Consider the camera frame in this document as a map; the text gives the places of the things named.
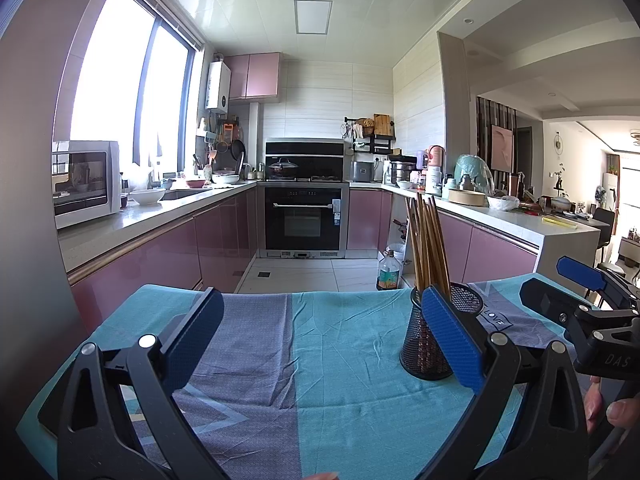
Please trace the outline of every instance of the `square ceiling light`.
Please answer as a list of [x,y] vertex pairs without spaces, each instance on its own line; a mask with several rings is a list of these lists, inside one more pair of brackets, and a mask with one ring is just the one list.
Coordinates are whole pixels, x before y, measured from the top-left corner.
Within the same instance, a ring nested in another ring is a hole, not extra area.
[[330,0],[294,0],[297,34],[327,34]]

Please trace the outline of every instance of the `microwave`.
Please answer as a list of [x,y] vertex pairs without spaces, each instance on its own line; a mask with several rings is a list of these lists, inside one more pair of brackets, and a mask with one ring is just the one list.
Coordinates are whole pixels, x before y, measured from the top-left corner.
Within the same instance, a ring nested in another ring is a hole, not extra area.
[[60,140],[51,147],[56,228],[120,210],[120,152],[114,140]]

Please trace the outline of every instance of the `red bowl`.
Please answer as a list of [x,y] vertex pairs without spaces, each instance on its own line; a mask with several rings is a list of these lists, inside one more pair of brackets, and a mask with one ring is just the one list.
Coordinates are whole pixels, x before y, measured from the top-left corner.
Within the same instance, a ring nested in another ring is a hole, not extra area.
[[196,188],[204,186],[204,183],[206,182],[206,180],[201,178],[199,180],[187,180],[186,182],[187,182],[187,186],[188,187],[196,189]]

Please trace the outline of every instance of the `pink painting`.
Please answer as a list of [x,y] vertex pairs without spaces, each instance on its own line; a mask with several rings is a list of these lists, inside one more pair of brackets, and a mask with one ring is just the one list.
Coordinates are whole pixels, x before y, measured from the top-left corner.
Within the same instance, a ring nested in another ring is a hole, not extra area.
[[491,127],[491,169],[513,171],[513,132],[500,126]]

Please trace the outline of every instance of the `utensil holder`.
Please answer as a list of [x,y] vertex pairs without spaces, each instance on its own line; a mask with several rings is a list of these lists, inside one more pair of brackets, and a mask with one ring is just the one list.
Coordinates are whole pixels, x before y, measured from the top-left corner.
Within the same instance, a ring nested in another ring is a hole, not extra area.
[[[414,287],[411,291],[412,310],[400,351],[400,364],[412,376],[427,381],[449,377],[449,367],[436,338],[422,316],[422,294]],[[462,312],[477,316],[482,310],[482,298],[468,286],[451,283],[451,303]]]

